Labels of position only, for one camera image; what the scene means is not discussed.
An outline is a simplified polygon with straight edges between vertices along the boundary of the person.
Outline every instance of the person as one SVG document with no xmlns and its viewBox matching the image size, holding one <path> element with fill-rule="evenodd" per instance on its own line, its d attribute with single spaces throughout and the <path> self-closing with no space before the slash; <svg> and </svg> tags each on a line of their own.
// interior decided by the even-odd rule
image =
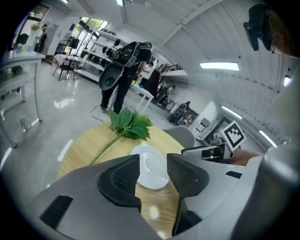
<svg viewBox="0 0 300 240">
<path fill-rule="evenodd" d="M 100 107 L 103 112 L 106 112 L 109 103 L 109 98 L 112 96 L 113 90 L 116 86 L 118 86 L 118 91 L 116 100 L 113 104 L 113 110 L 117 114 L 121 111 L 124 98 L 131 86 L 132 80 L 136 79 L 137 76 L 141 75 L 146 64 L 150 63 L 151 47 L 152 44 L 150 42 L 139 43 L 140 51 L 135 64 L 132 67 L 124 68 L 123 75 L 119 78 L 117 84 L 114 87 L 102 91 L 102 101 Z"/>
<path fill-rule="evenodd" d="M 175 85 L 168 87 L 167 91 L 165 92 L 165 95 L 160 99 L 158 104 L 162 104 L 167 99 L 167 97 L 171 94 L 171 91 L 175 88 L 176 88 Z"/>
<path fill-rule="evenodd" d="M 191 103 L 190 101 L 187 101 L 186 103 L 181 104 L 179 108 L 176 110 L 176 112 L 174 113 L 174 115 L 171 117 L 170 123 L 177 125 L 178 124 L 177 122 L 181 119 L 182 115 L 190 109 L 189 108 L 190 103 Z"/>
<path fill-rule="evenodd" d="M 37 43 L 35 45 L 35 50 L 38 53 L 41 53 L 44 49 L 45 46 L 45 41 L 47 39 L 47 24 L 44 24 L 42 26 L 42 31 L 36 36 L 37 38 Z"/>
<path fill-rule="evenodd" d="M 146 66 L 145 69 L 143 70 L 144 73 L 140 76 L 140 77 L 142 77 L 140 86 L 144 86 L 146 84 L 146 82 L 151 77 L 151 74 L 153 71 L 154 71 L 153 62 L 150 62 L 148 67 Z"/>
</svg>

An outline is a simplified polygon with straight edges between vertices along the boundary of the white ceiling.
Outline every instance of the white ceiling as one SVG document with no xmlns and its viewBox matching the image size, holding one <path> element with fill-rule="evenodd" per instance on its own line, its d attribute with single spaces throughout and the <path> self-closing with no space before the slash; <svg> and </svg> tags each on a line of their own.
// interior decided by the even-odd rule
<svg viewBox="0 0 300 240">
<path fill-rule="evenodd" d="M 242 115 L 275 142 L 283 135 L 269 106 L 283 90 L 285 75 L 293 75 L 299 60 L 260 49 L 254 52 L 242 24 L 258 0 L 69 0 L 86 14 L 134 31 L 180 64 L 189 84 L 215 91 L 220 102 Z M 200 62 L 237 62 L 240 71 L 206 70 Z"/>
</svg>

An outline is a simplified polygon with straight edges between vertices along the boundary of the white table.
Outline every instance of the white table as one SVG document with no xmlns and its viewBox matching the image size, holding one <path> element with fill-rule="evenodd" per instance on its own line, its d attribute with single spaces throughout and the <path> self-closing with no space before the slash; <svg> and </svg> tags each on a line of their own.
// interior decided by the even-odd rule
<svg viewBox="0 0 300 240">
<path fill-rule="evenodd" d="M 109 106 L 109 109 L 112 109 L 113 107 L 113 103 L 114 101 L 116 100 L 116 97 L 117 97 L 117 90 L 118 90 L 118 87 L 115 88 L 115 90 L 113 91 L 112 93 L 112 96 L 113 96 L 113 100 L 112 100 L 112 103 L 110 104 Z M 139 104 L 137 105 L 137 107 L 135 108 L 136 111 L 138 111 L 138 109 L 140 108 L 140 106 L 142 105 L 142 102 L 144 101 L 144 99 L 146 97 L 148 97 L 148 101 L 146 103 L 146 105 L 144 106 L 144 108 L 142 109 L 141 112 L 139 112 L 139 114 L 143 114 L 143 112 L 147 109 L 148 105 L 150 104 L 151 100 L 154 98 L 153 95 L 151 93 L 149 93 L 146 89 L 144 88 L 140 88 L 140 86 L 136 86 L 135 84 L 133 86 L 131 86 L 129 88 L 129 90 L 132 90 L 134 93 L 142 93 L 143 94 L 143 97 L 141 99 L 141 101 L 139 102 Z"/>
<path fill-rule="evenodd" d="M 33 81 L 37 116 L 40 122 L 43 120 L 43 118 L 41 116 L 41 112 L 38 107 L 38 77 L 40 73 L 41 61 L 43 58 L 45 58 L 45 56 L 37 52 L 15 53 L 15 51 L 10 51 L 0 63 L 0 72 L 20 65 L 27 65 L 27 64 L 36 65 L 34 75 L 27 73 L 24 69 L 23 72 L 18 76 L 7 76 L 5 79 L 0 79 L 0 94 L 11 91 L 12 89 L 15 89 L 17 87 L 21 87 L 22 101 L 25 102 L 26 99 L 25 99 L 24 85 Z M 6 136 L 6 138 L 9 140 L 10 144 L 15 148 L 17 144 L 12 140 L 7 130 L 4 128 L 2 118 L 0 119 L 0 127 L 4 135 Z"/>
</svg>

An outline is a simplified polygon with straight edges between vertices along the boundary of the ceiling light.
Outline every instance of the ceiling light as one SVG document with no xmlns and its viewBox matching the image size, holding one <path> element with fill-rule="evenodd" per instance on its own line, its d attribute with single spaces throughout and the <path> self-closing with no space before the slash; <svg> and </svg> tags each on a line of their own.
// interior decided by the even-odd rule
<svg viewBox="0 0 300 240">
<path fill-rule="evenodd" d="M 117 4 L 121 7 L 124 6 L 123 0 L 117 0 Z"/>
<path fill-rule="evenodd" d="M 204 69 L 214 68 L 214 69 L 226 69 L 239 71 L 239 65 L 236 62 L 205 62 L 200 63 L 200 66 Z"/>
<path fill-rule="evenodd" d="M 283 81 L 283 85 L 287 87 L 291 83 L 292 79 L 289 76 L 285 76 L 285 80 Z"/>
<path fill-rule="evenodd" d="M 222 106 L 223 109 L 225 109 L 226 111 L 230 112 L 232 115 L 236 116 L 239 119 L 242 119 L 242 117 L 240 115 L 238 115 L 237 113 L 235 113 L 234 111 L 230 110 L 229 108 Z"/>
<path fill-rule="evenodd" d="M 277 145 L 266 135 L 262 130 L 259 131 L 261 135 L 263 135 L 274 147 L 277 147 Z"/>
</svg>

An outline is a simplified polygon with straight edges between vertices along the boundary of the chair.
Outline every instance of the chair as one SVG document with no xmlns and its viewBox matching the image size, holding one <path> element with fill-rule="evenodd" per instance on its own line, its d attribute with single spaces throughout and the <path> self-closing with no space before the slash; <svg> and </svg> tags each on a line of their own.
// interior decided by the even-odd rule
<svg viewBox="0 0 300 240">
<path fill-rule="evenodd" d="M 194 135 L 185 126 L 176 126 L 171 129 L 165 129 L 164 131 L 178 141 L 184 148 L 193 148 L 195 145 Z"/>
</svg>

